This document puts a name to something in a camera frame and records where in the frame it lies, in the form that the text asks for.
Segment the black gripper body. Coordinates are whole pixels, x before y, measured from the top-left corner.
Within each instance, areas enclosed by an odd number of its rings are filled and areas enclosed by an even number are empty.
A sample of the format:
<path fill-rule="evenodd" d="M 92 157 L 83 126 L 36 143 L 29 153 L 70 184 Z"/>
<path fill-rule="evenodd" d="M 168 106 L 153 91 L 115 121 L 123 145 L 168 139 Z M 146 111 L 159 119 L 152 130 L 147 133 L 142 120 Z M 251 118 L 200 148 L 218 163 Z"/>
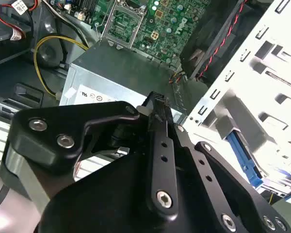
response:
<path fill-rule="evenodd" d="M 42 214 L 41 233 L 227 233 L 232 210 L 205 156 L 175 149 L 178 216 L 165 220 L 150 192 L 149 158 L 121 158 L 61 190 Z"/>

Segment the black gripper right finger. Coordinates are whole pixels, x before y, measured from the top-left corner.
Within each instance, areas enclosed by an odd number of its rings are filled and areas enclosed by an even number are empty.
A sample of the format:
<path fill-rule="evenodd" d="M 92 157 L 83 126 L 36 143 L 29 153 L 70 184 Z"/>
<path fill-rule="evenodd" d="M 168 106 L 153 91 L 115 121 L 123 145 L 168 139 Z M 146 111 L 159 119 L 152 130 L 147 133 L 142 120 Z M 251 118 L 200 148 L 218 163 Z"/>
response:
<path fill-rule="evenodd" d="M 175 124 L 176 147 L 203 190 L 206 215 L 218 233 L 290 233 L 291 227 L 211 145 L 193 145 Z"/>

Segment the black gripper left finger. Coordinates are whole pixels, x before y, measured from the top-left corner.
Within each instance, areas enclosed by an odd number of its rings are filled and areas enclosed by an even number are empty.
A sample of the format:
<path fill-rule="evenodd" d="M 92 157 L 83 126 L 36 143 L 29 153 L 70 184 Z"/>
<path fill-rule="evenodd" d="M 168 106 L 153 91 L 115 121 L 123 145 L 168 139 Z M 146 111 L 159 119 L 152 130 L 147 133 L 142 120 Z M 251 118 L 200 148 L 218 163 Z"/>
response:
<path fill-rule="evenodd" d="M 63 189 L 129 155 L 149 158 L 150 192 L 165 220 L 178 216 L 178 191 L 168 100 L 151 92 L 142 105 L 124 101 L 22 110 L 4 151 L 41 213 Z"/>

